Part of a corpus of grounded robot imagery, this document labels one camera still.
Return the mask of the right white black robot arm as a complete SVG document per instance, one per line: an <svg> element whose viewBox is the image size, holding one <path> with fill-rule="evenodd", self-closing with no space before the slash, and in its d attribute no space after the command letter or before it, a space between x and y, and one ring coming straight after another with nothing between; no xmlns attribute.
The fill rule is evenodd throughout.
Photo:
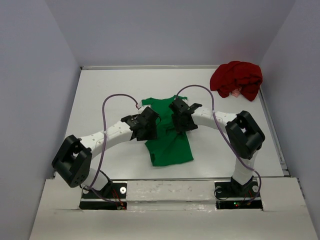
<svg viewBox="0 0 320 240"><path fill-rule="evenodd" d="M179 134L193 131L199 126L222 134L236 157L228 189L237 197L247 193L253 182L256 156L266 139L251 114L245 110L238 114L214 111L199 103L188 105L180 98L175 99L169 108L174 128Z"/></svg>

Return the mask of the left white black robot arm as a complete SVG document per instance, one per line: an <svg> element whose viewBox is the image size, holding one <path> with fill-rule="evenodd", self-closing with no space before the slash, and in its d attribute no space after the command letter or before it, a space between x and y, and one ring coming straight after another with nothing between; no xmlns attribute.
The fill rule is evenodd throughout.
<svg viewBox="0 0 320 240"><path fill-rule="evenodd" d="M112 180L98 168L91 167L92 160L118 144L157 138L157 120L161 117L149 106L136 115L128 115L103 131L77 138L67 136L57 151L51 165L71 188L83 187L99 198L106 199L113 188Z"/></svg>

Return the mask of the green t shirt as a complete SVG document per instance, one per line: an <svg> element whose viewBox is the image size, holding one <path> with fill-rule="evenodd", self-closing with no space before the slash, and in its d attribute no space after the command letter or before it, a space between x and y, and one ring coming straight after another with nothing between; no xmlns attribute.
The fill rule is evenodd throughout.
<svg viewBox="0 0 320 240"><path fill-rule="evenodd" d="M164 99L147 98L141 101L159 114L156 121L157 138L145 142L151 163L154 167L166 167L188 163L194 160L186 133L177 133L173 120L173 111L169 105L175 97Z"/></svg>

